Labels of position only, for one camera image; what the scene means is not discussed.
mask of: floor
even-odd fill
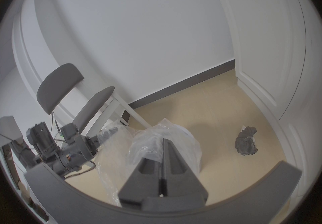
[[[272,127],[237,86],[234,69],[136,111],[151,125],[167,118],[187,128],[199,141],[203,152],[199,180],[209,193],[207,205],[241,192],[279,161],[286,160]],[[143,129],[132,117],[129,124],[135,129]],[[258,152],[254,155],[241,156],[235,149],[235,139],[243,125],[257,129],[254,137]],[[80,177],[66,181],[86,194],[106,201],[97,172]],[[272,223],[279,223],[287,208],[288,204]]]

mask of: cabinet door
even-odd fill
[[[305,26],[299,0],[221,0],[236,76],[280,119],[299,83]]]

